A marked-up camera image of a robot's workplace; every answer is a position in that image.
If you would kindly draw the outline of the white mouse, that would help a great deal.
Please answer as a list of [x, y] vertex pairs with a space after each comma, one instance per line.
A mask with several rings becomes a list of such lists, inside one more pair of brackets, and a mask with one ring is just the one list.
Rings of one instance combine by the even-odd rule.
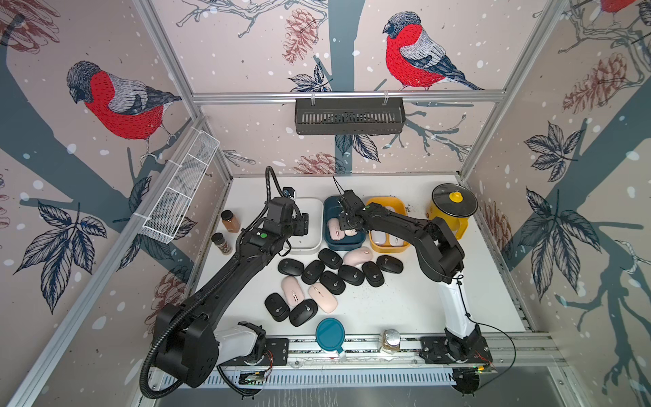
[[371, 241], [378, 246], [383, 246], [387, 242], [387, 234], [385, 232], [371, 231]]
[[405, 241], [399, 237], [395, 237], [393, 235], [388, 236], [388, 242], [392, 247], [398, 248], [398, 247], [403, 247], [405, 245]]

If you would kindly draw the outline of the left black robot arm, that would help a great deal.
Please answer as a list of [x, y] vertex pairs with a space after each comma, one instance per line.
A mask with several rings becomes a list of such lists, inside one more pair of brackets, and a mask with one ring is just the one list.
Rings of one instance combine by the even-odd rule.
[[259, 215], [237, 238], [233, 256], [194, 295], [168, 304], [154, 323], [154, 342], [139, 376], [142, 395], [164, 398], [181, 385], [197, 388], [228, 360], [215, 336], [225, 311], [246, 285], [276, 257], [290, 254], [292, 236], [308, 232], [309, 217], [281, 190], [276, 173], [264, 173], [266, 198]]

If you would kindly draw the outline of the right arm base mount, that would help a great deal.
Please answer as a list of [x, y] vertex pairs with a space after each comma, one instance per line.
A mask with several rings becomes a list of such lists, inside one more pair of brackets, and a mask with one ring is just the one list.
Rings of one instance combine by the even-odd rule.
[[421, 337], [419, 356], [430, 365], [488, 365], [493, 362], [484, 337], [461, 340], [444, 336]]

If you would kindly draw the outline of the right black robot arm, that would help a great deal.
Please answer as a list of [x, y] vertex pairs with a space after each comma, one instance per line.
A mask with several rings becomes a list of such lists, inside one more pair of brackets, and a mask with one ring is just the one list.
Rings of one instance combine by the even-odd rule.
[[415, 248], [421, 271], [439, 286], [446, 319], [443, 355], [451, 361], [467, 361], [473, 356], [482, 339], [481, 329], [471, 320], [461, 283], [465, 252], [447, 223], [439, 217], [416, 219], [379, 203], [366, 204], [352, 190], [343, 191], [338, 201], [343, 229], [385, 232]]

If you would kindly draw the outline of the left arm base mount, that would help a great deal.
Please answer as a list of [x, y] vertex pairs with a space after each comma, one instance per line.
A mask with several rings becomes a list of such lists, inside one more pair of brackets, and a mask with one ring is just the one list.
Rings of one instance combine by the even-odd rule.
[[237, 357], [226, 361], [223, 367], [269, 367], [286, 366], [288, 364], [289, 339], [286, 337], [272, 337], [266, 339], [265, 350], [259, 361], [248, 361], [246, 357]]

